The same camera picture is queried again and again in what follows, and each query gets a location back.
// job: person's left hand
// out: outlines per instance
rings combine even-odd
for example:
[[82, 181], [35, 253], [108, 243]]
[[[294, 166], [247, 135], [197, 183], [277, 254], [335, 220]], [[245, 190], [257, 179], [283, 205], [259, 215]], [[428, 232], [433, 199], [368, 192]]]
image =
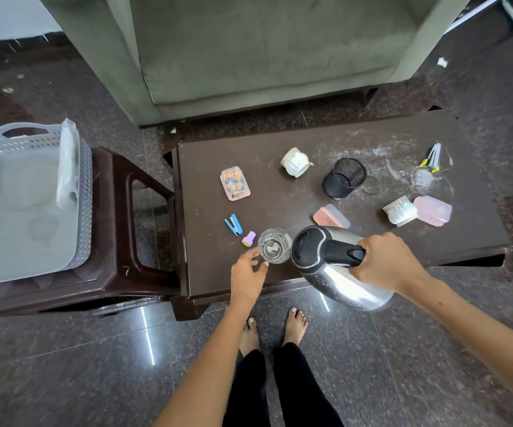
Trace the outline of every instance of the person's left hand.
[[258, 255], [258, 247], [254, 247], [240, 255], [231, 267], [231, 307], [241, 308], [247, 315], [257, 302], [268, 271], [267, 261], [260, 264], [256, 272], [253, 271], [253, 265], [258, 264], [254, 258]]

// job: purple cap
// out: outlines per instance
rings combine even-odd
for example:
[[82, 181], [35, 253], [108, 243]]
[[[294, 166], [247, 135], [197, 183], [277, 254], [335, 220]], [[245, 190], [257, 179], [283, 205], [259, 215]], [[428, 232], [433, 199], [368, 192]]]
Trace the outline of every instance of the purple cap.
[[249, 232], [248, 235], [243, 238], [243, 244], [245, 244], [246, 247], [251, 247], [256, 236], [257, 234], [255, 234], [253, 231]]

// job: dark granite floor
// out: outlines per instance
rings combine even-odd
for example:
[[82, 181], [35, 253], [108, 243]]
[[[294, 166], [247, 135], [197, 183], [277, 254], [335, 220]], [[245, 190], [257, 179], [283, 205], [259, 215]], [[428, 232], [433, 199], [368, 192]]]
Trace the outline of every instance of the dark granite floor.
[[[170, 187], [161, 154], [178, 141], [452, 107], [513, 242], [513, 31], [499, 8], [445, 36], [411, 80], [388, 85], [368, 110], [361, 96], [351, 93], [147, 130], [127, 120], [61, 39], [44, 49], [14, 50], [0, 48], [0, 125], [69, 117], [90, 145], [118, 151]], [[438, 57], [449, 61], [445, 69], [436, 65]], [[4, 87], [13, 93], [2, 92]], [[140, 257], [164, 266], [167, 232], [156, 211], [160, 202], [148, 191], [138, 191], [136, 200]], [[431, 272], [513, 328], [513, 252], [501, 269]], [[509, 392], [444, 328], [404, 300], [374, 315], [330, 300], [326, 308], [312, 288], [259, 300], [254, 316], [269, 373], [270, 351], [292, 305], [306, 312], [310, 327], [303, 352], [346, 425], [513, 426]], [[186, 323], [175, 322], [167, 303], [103, 318], [85, 313], [0, 318], [0, 425], [149, 425], [223, 308], [213, 306]], [[281, 408], [269, 377], [269, 407], [278, 426]]]

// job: stainless steel kettle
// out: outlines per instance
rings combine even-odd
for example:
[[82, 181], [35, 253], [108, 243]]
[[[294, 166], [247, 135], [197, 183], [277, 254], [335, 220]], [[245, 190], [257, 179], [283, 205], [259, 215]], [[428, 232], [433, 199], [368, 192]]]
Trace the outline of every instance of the stainless steel kettle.
[[357, 245], [361, 239], [348, 229], [311, 225], [294, 238], [292, 262], [326, 297], [354, 310], [383, 310], [394, 301], [394, 292], [363, 283], [349, 273], [348, 268], [360, 265], [365, 257], [365, 250]]

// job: container with colorful erasers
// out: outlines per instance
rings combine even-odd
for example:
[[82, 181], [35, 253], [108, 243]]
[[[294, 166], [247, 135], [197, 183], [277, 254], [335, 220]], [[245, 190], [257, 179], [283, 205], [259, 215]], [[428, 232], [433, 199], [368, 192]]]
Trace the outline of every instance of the container with colorful erasers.
[[221, 183], [230, 201], [237, 201], [251, 194], [243, 171], [238, 166], [221, 172]]

